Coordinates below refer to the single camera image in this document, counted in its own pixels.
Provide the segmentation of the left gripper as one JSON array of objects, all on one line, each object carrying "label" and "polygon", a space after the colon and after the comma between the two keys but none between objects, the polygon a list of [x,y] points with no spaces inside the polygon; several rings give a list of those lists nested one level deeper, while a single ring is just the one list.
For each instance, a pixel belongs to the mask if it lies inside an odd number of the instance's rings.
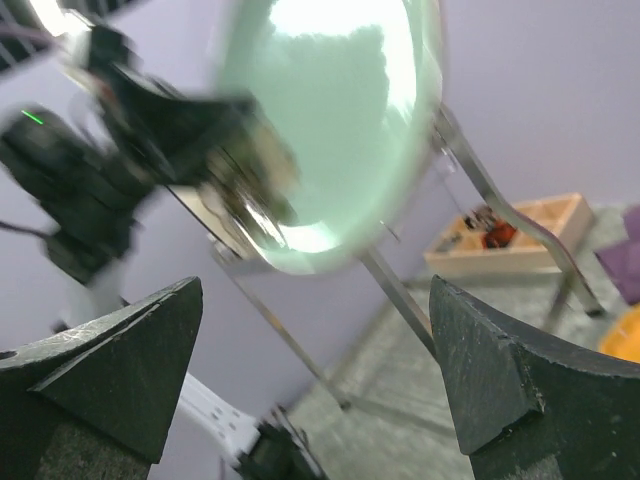
[{"label": "left gripper", "polygon": [[97,101],[123,155],[161,184],[194,185],[207,154],[241,130],[257,101],[163,92],[129,71],[131,54],[128,38],[104,24],[64,35],[66,74]]}]

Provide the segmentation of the mint green flower plate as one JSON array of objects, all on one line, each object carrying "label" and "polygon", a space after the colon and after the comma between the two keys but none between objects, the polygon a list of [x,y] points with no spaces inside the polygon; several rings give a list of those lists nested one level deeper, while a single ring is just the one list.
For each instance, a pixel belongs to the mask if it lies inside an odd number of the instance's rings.
[{"label": "mint green flower plate", "polygon": [[435,1],[239,2],[215,87],[254,95],[296,166],[257,253],[309,275],[373,246],[426,168],[442,82]]}]

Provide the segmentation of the purple cloth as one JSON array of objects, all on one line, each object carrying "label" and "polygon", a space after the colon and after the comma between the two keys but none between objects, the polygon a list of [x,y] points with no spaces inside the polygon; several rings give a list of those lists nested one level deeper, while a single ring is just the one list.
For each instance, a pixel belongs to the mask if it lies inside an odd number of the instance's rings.
[{"label": "purple cloth", "polygon": [[595,256],[624,301],[639,303],[639,206],[622,215],[626,237],[595,251]]}]

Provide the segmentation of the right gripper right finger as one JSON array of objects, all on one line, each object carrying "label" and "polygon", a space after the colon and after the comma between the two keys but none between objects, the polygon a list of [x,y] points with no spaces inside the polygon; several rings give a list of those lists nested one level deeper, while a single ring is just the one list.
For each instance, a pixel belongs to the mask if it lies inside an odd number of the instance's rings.
[{"label": "right gripper right finger", "polygon": [[638,478],[638,364],[545,333],[440,277],[429,311],[475,478]]}]

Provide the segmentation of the wooden cutlery box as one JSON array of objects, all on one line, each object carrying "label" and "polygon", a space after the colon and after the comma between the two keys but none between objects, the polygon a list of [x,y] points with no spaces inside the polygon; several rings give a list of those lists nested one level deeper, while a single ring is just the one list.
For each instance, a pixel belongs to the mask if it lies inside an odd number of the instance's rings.
[{"label": "wooden cutlery box", "polygon": [[[515,209],[553,233],[571,253],[595,219],[592,208],[579,193],[521,202]],[[424,258],[430,270],[443,277],[559,271],[546,248],[522,230],[504,225],[489,234],[470,228],[462,216],[454,218]]]}]

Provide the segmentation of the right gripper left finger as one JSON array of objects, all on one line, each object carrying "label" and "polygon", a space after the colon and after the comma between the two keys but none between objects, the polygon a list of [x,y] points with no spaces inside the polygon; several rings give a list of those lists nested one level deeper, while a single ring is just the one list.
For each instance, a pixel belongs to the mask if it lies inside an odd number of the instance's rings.
[{"label": "right gripper left finger", "polygon": [[164,451],[203,312],[181,280],[1,354],[4,479],[145,479]]}]

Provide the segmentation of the orange dotted plate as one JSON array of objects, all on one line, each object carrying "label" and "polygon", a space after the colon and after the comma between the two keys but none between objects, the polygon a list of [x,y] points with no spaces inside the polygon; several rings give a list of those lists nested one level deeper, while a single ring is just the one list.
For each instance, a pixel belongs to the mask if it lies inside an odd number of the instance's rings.
[{"label": "orange dotted plate", "polygon": [[601,339],[598,351],[618,359],[640,362],[640,309],[634,305],[621,315]]}]

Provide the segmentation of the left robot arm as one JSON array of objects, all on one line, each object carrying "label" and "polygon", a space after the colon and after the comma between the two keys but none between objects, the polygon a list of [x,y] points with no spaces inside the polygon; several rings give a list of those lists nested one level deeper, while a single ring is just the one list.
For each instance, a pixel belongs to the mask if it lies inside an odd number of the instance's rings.
[{"label": "left robot arm", "polygon": [[144,479],[183,413],[244,479],[323,478],[284,409],[253,418],[188,374],[198,279],[131,306],[118,279],[135,212],[158,187],[210,189],[242,232],[276,239],[292,215],[290,152],[253,97],[190,98],[137,74],[117,30],[87,24],[59,45],[113,146],[95,148],[46,109],[2,128],[2,164],[54,220],[46,253],[71,281],[68,328],[1,356],[2,477]]}]

